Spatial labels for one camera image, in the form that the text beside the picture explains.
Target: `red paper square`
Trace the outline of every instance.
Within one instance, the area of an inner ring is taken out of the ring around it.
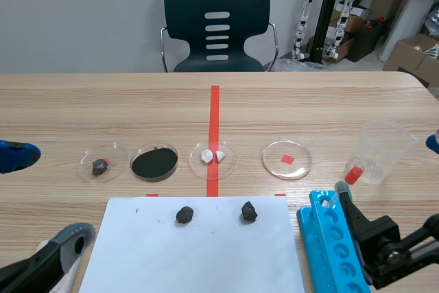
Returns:
[[[284,154],[281,161],[285,164],[291,165],[294,161],[294,157],[291,157],[288,154]]]

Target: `white crystal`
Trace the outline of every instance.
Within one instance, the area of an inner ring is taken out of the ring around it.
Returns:
[[[213,159],[213,152],[209,149],[205,149],[201,151],[201,160],[204,161],[206,164],[210,163]]]
[[[217,154],[217,162],[221,163],[226,155],[222,151],[217,151],[216,154]]]

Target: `white sink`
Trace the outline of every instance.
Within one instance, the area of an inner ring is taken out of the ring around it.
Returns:
[[[419,33],[433,2],[434,0],[407,0],[407,3],[399,14],[390,35],[385,41],[383,49],[378,55],[380,61],[387,61],[398,40]]]

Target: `hole in rack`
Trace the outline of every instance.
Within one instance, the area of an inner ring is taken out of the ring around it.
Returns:
[[[355,268],[352,264],[349,262],[343,262],[340,264],[340,271],[346,276],[346,277],[355,277],[357,272],[355,271]]]
[[[349,249],[346,247],[346,245],[339,243],[334,246],[334,253],[340,259],[345,259],[349,256]]]
[[[323,207],[326,207],[328,209],[332,209],[334,206],[333,204],[331,204],[331,199],[329,196],[320,196],[318,200]]]
[[[344,236],[343,231],[338,226],[332,226],[329,229],[329,235],[335,240],[342,240]]]
[[[323,216],[326,219],[326,221],[329,223],[334,224],[334,223],[338,222],[338,216],[334,211],[330,211],[330,210],[325,211],[323,213]]]
[[[346,286],[346,288],[347,288],[346,293],[363,293],[361,287],[359,287],[358,284],[356,283],[349,283]]]

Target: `gray wall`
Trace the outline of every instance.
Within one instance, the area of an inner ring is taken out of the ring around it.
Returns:
[[[292,50],[303,0],[272,0],[280,54]],[[316,25],[321,2],[311,12]],[[161,72],[163,0],[0,0],[0,73]],[[167,39],[169,68],[189,53]],[[271,31],[246,43],[262,63],[274,55]]]

